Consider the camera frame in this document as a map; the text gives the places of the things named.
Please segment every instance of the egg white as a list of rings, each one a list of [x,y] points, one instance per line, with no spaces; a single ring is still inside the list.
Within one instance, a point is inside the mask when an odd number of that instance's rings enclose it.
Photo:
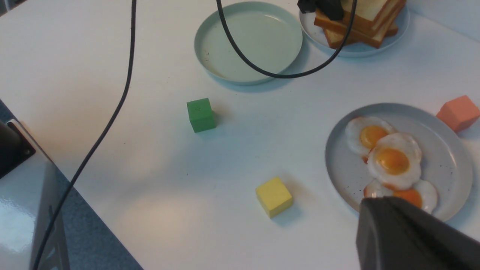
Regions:
[[[409,168],[406,172],[392,175],[376,161],[376,155],[386,148],[392,148],[405,154],[409,161]],[[420,181],[422,151],[415,139],[405,133],[394,133],[381,138],[377,146],[368,155],[367,168],[370,175],[378,179],[384,186],[395,187],[396,190],[410,189]]]
[[[430,182],[425,180],[420,180],[413,186],[413,188],[420,193],[422,210],[431,214],[437,207],[438,203],[437,189]]]
[[[438,204],[437,189],[428,181],[420,180],[413,185],[422,200],[421,209],[429,214],[435,210]],[[393,191],[382,186],[376,179],[372,180],[363,190],[364,198],[382,198],[393,196]]]
[[[386,121],[378,117],[357,117],[348,122],[347,127],[345,128],[345,133],[347,135],[347,144],[348,148],[356,154],[359,154],[361,157],[368,156],[370,149],[363,146],[360,141],[360,133],[367,126],[380,126],[387,131],[387,133],[395,133],[396,130]]]

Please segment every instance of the fried egg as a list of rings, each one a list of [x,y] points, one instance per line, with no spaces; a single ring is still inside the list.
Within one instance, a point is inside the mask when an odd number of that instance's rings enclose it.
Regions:
[[[437,189],[428,181],[420,180],[413,185],[411,189],[402,191],[392,191],[373,180],[363,190],[364,198],[382,198],[384,196],[393,196],[402,198],[412,205],[431,214],[437,207],[438,193]]]
[[[394,133],[378,140],[368,155],[370,175],[384,187],[410,189],[420,181],[422,151],[415,139],[405,133]]]
[[[395,128],[378,117],[357,117],[345,129],[348,148],[365,159],[378,140],[395,132]]]

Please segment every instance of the light green plate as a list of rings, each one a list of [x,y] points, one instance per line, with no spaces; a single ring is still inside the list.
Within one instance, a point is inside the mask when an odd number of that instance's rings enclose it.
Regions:
[[[235,42],[245,56],[260,68],[281,73],[300,52],[300,23],[288,11],[264,2],[242,2],[224,7]],[[210,15],[195,36],[195,53],[214,77],[238,85],[254,85],[272,78],[256,72],[233,50],[218,12]]]

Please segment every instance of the toast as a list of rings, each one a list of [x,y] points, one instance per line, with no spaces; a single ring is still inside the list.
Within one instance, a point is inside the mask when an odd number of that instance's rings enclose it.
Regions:
[[[361,27],[357,24],[356,19],[353,22],[353,29],[366,34],[369,37],[374,37],[380,28],[385,24],[385,22],[390,18],[397,8],[402,4],[402,0],[390,0],[385,5],[385,7],[380,11],[378,20],[373,24],[372,27]],[[350,14],[346,14],[343,17],[343,23],[348,25],[350,23]]]
[[[353,0],[341,0],[345,16],[350,17]],[[371,28],[379,20],[380,13],[391,0],[357,0],[355,24],[359,27]]]
[[[392,23],[394,22],[394,20],[396,19],[400,11],[403,9],[405,4],[406,4],[406,0],[402,0],[402,4],[397,8],[397,10],[395,10],[392,16],[388,18],[388,20],[380,28],[380,30],[374,37],[369,37],[353,29],[350,32],[350,36],[356,41],[363,42],[367,45],[370,45],[378,49],[383,43],[383,40],[385,38],[386,32],[388,31],[388,28],[390,27],[390,25],[392,25]],[[330,21],[328,17],[325,16],[325,14],[323,14],[320,10],[317,10],[317,16],[315,17],[314,24],[316,26],[326,28],[328,30],[332,30],[341,35],[344,35],[347,32],[347,27],[343,23]]]
[[[398,33],[398,26],[396,23],[393,23],[387,30],[385,37],[393,37]],[[342,34],[338,34],[335,31],[324,29],[324,34],[325,37],[327,38],[328,46],[332,49],[337,49],[340,47],[340,44],[342,43],[343,36]],[[348,37],[347,43],[345,45],[350,45],[357,43],[354,38]]]

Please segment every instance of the yellow cube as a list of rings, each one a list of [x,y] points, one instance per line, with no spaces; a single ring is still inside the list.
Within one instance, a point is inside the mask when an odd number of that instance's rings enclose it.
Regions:
[[[260,204],[270,218],[280,214],[293,204],[292,195],[278,177],[259,186],[255,191]]]

